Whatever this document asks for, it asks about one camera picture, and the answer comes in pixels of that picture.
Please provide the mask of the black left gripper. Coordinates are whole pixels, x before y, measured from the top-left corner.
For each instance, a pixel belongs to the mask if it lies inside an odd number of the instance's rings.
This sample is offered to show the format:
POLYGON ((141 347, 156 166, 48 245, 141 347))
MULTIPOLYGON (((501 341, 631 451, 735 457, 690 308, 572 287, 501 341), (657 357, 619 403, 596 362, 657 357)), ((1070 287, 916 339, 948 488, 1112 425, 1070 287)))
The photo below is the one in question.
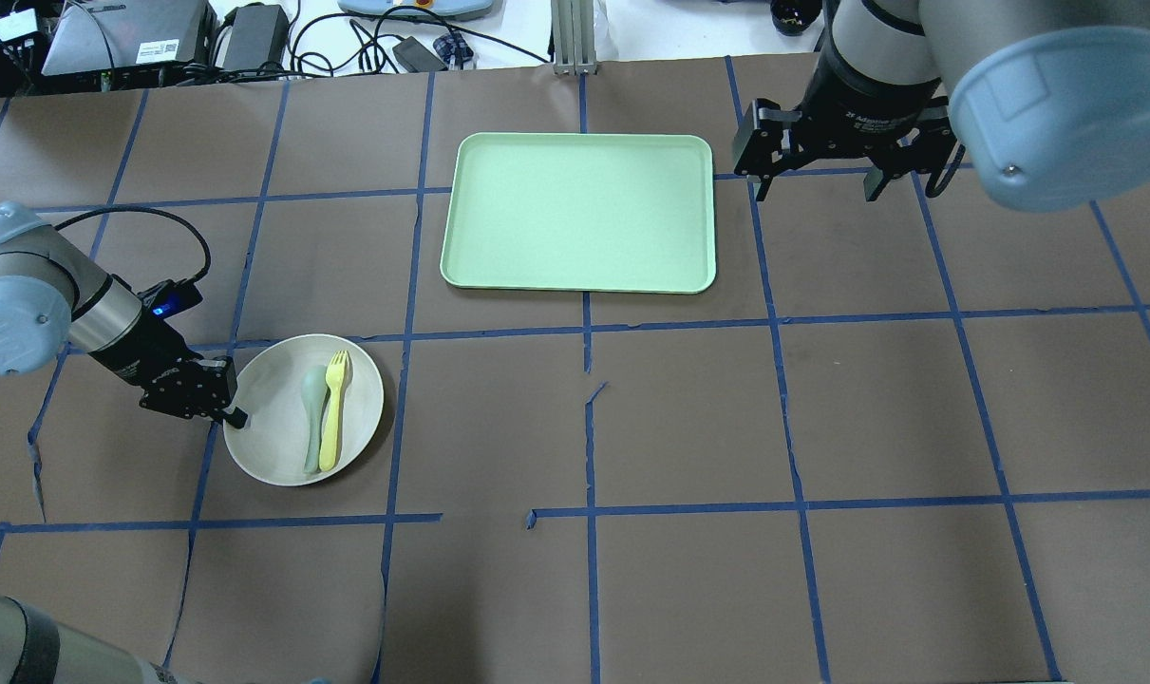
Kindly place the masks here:
POLYGON ((250 416, 237 408, 236 364, 232 356, 174 359, 144 362, 138 370, 141 407, 175 417, 207 417, 241 429, 250 416))

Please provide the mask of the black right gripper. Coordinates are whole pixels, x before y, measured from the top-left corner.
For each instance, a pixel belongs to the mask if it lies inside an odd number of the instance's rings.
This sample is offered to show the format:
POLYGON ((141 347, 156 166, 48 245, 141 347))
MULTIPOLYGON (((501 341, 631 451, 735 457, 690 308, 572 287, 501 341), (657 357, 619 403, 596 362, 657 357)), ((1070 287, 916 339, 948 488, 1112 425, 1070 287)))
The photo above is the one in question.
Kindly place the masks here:
POLYGON ((766 200, 784 172, 826 160, 867 160, 867 202, 913 172, 927 177, 926 195, 938 198, 965 156, 945 105, 945 97, 933 97, 921 112, 866 114, 853 105, 805 101, 787 112, 760 97, 734 136, 733 172, 751 183, 756 200, 766 200))

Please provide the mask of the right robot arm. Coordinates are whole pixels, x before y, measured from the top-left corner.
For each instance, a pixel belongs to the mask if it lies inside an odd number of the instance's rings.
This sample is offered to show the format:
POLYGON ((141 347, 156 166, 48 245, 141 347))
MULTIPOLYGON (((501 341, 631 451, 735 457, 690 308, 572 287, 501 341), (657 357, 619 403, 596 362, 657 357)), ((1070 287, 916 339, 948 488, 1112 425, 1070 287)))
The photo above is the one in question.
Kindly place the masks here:
POLYGON ((871 162, 864 194, 969 159, 1012 212, 1064 212, 1150 180, 1150 1, 825 1, 802 102, 756 99, 733 170, 770 182, 871 162))

